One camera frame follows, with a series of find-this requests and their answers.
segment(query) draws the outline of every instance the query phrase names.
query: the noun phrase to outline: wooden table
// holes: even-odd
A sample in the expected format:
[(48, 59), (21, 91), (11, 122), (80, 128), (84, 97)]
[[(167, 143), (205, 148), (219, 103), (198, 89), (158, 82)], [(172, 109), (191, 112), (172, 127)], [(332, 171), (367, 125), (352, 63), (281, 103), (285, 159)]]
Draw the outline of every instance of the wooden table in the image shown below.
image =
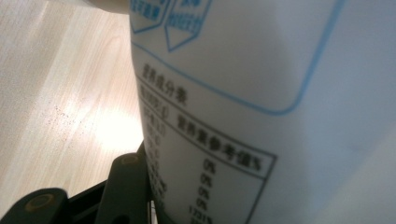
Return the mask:
[(105, 180), (142, 139), (127, 15), (0, 1), (0, 217), (36, 189)]

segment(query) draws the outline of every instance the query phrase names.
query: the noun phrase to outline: beige object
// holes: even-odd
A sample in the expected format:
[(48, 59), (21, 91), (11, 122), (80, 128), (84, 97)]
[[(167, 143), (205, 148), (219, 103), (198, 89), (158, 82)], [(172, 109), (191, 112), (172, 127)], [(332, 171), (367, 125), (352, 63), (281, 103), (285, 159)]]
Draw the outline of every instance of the beige object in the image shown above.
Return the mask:
[(0, 218), (20, 197), (69, 196), (142, 141), (127, 15), (0, 1)]

